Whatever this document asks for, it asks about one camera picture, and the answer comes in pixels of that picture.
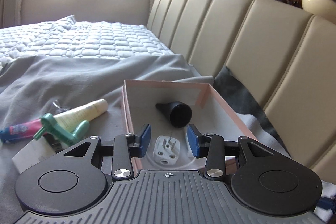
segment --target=silver bolt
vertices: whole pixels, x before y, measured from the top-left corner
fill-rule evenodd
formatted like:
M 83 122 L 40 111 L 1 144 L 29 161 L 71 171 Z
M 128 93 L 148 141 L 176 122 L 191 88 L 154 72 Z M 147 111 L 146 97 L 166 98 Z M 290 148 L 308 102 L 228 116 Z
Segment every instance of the silver bolt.
M 128 177 L 130 174 L 131 171 L 127 169 L 119 169 L 116 172 L 114 172 L 114 175 L 118 178 L 125 178 Z
M 219 169 L 210 169 L 207 171 L 207 175 L 214 178 L 221 177 L 223 174 L 223 171 Z

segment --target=headboard panel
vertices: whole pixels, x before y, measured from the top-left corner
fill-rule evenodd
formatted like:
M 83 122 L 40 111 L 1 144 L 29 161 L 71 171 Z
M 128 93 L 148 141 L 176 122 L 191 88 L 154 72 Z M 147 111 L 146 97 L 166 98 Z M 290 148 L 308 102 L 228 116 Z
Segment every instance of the headboard panel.
M 147 27 L 201 75 L 229 67 L 292 157 L 336 183 L 336 25 L 273 0 L 155 0 Z

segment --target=quilted mattress pad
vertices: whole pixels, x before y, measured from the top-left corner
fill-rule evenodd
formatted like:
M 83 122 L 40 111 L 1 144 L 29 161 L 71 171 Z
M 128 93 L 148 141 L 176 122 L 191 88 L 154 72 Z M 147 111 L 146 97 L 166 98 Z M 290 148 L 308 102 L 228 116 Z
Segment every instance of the quilted mattress pad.
M 173 54 L 143 25 L 57 21 L 0 29 L 1 64 L 18 57 L 46 55 L 123 59 L 136 55 Z

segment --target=open cardboard box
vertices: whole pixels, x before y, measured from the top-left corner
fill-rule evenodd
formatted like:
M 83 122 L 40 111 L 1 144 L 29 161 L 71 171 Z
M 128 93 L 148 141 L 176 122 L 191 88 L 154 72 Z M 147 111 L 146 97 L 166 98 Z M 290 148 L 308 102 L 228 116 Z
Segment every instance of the open cardboard box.
M 155 107 L 157 103 L 180 101 L 189 105 L 193 123 L 202 133 L 221 135 L 225 140 L 237 141 L 239 136 L 255 136 L 239 119 L 232 108 L 210 84 L 125 80 L 122 107 L 128 132 L 137 133 L 145 123 L 151 125 L 151 142 L 144 158 L 132 159 L 135 174 L 138 170 L 195 170 L 205 166 L 206 159 L 192 156 L 186 140 L 186 127 L 174 128 Z M 180 142 L 179 157 L 174 165 L 163 165 L 153 158 L 159 136 L 172 136 Z M 234 173 L 234 157 L 226 157 L 226 173 Z

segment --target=green plastic object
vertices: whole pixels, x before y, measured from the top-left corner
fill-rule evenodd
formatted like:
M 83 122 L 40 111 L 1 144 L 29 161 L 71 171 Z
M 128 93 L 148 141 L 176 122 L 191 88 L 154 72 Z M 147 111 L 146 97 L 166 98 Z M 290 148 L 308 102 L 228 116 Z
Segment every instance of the green plastic object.
M 68 132 L 63 127 L 61 127 L 54 116 L 47 113 L 41 117 L 41 129 L 36 132 L 34 139 L 38 140 L 43 136 L 45 132 L 50 133 L 55 138 L 65 143 L 68 146 L 72 146 L 82 140 L 83 136 L 89 129 L 89 121 L 81 122 L 78 127 L 73 131 L 73 133 Z

